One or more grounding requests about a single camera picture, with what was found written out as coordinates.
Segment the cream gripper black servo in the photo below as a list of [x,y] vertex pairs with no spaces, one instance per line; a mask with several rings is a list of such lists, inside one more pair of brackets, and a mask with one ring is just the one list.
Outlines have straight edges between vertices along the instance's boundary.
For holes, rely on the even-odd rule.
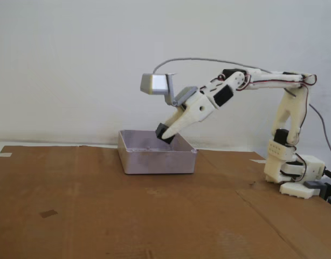
[[217,79],[202,87],[187,86],[184,91],[188,94],[184,109],[177,107],[175,113],[165,121],[168,128],[162,134],[162,140],[173,137],[195,122],[205,120],[233,97],[233,88]]

